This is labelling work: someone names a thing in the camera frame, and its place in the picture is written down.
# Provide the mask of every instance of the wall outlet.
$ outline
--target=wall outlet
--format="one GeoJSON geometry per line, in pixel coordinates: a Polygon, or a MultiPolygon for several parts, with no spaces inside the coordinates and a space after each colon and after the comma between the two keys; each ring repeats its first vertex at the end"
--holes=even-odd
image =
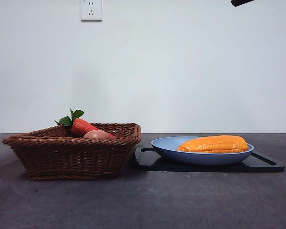
{"type": "Polygon", "coordinates": [[[82,21],[102,20],[102,0],[81,0],[82,21]]]}

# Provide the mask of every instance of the black tray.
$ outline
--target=black tray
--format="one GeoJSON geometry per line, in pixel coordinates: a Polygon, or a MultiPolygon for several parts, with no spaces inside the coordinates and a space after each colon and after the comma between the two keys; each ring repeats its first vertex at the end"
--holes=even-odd
{"type": "Polygon", "coordinates": [[[138,170],[146,171],[276,173],[285,170],[284,164],[258,152],[233,165],[197,166],[164,159],[152,148],[138,148],[132,155],[131,164],[138,170]]]}

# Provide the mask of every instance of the gray table surface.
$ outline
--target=gray table surface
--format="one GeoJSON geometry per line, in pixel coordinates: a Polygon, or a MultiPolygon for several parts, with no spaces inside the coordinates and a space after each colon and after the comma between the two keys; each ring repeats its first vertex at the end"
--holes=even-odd
{"type": "MultiPolygon", "coordinates": [[[[0,134],[0,229],[286,229],[281,173],[134,170],[102,181],[30,181],[0,134]]],[[[166,136],[143,134],[136,147],[166,136]]],[[[286,165],[286,134],[234,134],[286,165]]]]}

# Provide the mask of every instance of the brown egg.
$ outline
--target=brown egg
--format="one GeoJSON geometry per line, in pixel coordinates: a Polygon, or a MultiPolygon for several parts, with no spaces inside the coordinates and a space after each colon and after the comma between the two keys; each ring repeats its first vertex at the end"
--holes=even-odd
{"type": "Polygon", "coordinates": [[[89,132],[87,132],[83,138],[91,138],[91,139],[96,139],[96,138],[101,138],[101,139],[105,139],[105,138],[109,138],[109,134],[105,131],[102,130],[91,130],[89,132]]]}

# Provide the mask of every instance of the brown wicker basket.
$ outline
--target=brown wicker basket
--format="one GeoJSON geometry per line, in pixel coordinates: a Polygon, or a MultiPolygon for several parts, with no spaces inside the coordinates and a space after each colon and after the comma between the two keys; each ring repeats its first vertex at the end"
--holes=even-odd
{"type": "Polygon", "coordinates": [[[13,149],[31,180],[116,178],[140,142],[141,128],[136,123],[92,125],[115,137],[75,138],[59,125],[13,135],[2,142],[13,149]]]}

